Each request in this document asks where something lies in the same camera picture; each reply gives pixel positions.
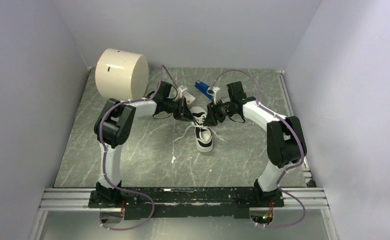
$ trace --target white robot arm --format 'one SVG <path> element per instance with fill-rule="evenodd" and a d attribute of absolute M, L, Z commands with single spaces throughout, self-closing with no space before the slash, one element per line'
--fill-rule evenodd
<path fill-rule="evenodd" d="M 140 101 L 123 105 L 114 110 L 105 120 L 102 127 L 103 140 L 107 146 L 107 158 L 105 172 L 108 178 L 114 185 L 120 186 L 120 159 L 123 144 L 129 137 L 133 119 L 143 116 L 152 116 L 159 112 L 167 112 L 173 114 L 176 120 L 193 121 L 192 114 L 186 105 L 184 98 L 174 101 L 165 96 L 170 93 L 169 83 L 162 82 L 165 87 L 160 86 L 160 91 L 153 100 Z M 257 102 L 254 97 L 247 97 L 240 81 L 227 85 L 229 93 L 229 102 L 211 102 L 207 106 L 207 117 L 205 126 L 216 126 L 218 123 L 224 122 L 226 117 L 231 117 L 235 114 L 240 115 L 243 119 L 247 118 L 258 124 L 267 132 L 267 155 L 269 162 L 263 174 L 255 181 L 254 188 L 257 190 L 260 198 L 272 195 L 277 190 L 277 180 L 281 173 L 290 165 L 296 164 L 300 160 L 300 150 L 290 131 L 276 117 L 285 119 L 286 122 L 293 128 L 294 132 L 300 139 L 304 154 L 307 152 L 304 136 L 301 129 L 301 124 L 296 116 L 286 117 L 275 113 L 269 108 L 262 106 L 268 110 L 264 111 L 259 107 L 260 102 Z M 98 140 L 99 125 L 101 118 L 105 113 L 119 101 L 109 99 L 105 105 L 98 121 L 95 124 L 94 132 L 97 134 Z M 101 155 L 104 154 L 104 147 L 100 145 Z M 109 193 L 102 194 L 102 191 L 108 192 L 112 187 L 105 181 L 103 170 L 101 169 L 96 191 L 101 195 L 107 196 L 111 202 L 117 200 L 112 199 Z"/>

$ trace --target sneaker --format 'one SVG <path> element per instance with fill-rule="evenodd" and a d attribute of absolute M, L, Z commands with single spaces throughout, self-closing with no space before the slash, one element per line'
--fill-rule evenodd
<path fill-rule="evenodd" d="M 207 112 L 200 106 L 194 106 L 190 109 L 195 121 L 191 122 L 194 126 L 196 137 L 196 148 L 202 153 L 213 150 L 213 135 L 209 127 L 203 126 L 207 117 Z"/>

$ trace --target gray marble surface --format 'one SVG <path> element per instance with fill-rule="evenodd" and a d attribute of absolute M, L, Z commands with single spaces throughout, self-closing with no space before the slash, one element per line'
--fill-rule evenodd
<path fill-rule="evenodd" d="M 196 100 L 194 106 L 206 109 L 210 100 L 195 87 L 195 81 L 212 84 L 225 69 L 222 68 L 170 68 L 179 85 L 186 85 Z M 279 114 L 288 115 L 284 95 L 274 70 L 247 69 L 261 88 L 260 101 Z M 78 107 L 70 138 L 55 181 L 55 187 L 94 187 L 101 169 L 101 152 L 93 132 L 106 99 L 98 93 L 95 69 L 89 78 Z M 160 78 L 159 68 L 150 68 L 146 92 L 155 89 Z M 226 84 L 241 81 L 248 96 L 255 95 L 251 80 L 239 72 L 229 72 L 219 82 L 223 101 L 228 101 Z M 160 113 L 157 118 L 166 117 Z M 121 179 L 125 187 L 241 187 L 252 186 L 269 161 L 266 132 L 252 121 L 236 123 L 227 119 L 213 129 L 227 142 L 213 137 L 211 152 L 197 150 L 195 134 L 189 130 L 183 135 L 188 122 L 137 118 L 130 137 L 123 146 Z M 283 187 L 305 187 L 303 171 L 294 169 L 282 180 Z"/>

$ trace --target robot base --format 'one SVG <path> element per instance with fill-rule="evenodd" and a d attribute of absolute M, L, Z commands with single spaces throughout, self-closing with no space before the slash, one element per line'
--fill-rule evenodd
<path fill-rule="evenodd" d="M 250 208 L 268 208 L 270 201 L 275 208 L 283 207 L 284 200 L 280 191 L 259 198 L 256 187 L 129 187 L 149 195 L 155 202 L 153 218 L 220 217 L 233 216 L 236 219 L 249 219 Z M 139 195 L 121 193 L 125 202 L 124 220 L 146 218 L 152 209 L 151 202 Z M 120 200 L 116 205 L 103 204 L 97 191 L 92 191 L 89 208 L 121 208 Z"/>

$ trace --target white wall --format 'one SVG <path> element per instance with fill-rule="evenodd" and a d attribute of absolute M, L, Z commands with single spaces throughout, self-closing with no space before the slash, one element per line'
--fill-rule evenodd
<path fill-rule="evenodd" d="M 323 0 L 285 72 L 340 239 L 390 239 L 390 1 Z"/>
<path fill-rule="evenodd" d="M 50 0 L 0 0 L 0 240 L 28 239 L 86 77 Z"/>
<path fill-rule="evenodd" d="M 169 67 L 283 69 L 321 0 L 54 0 L 89 66 L 107 48 Z"/>

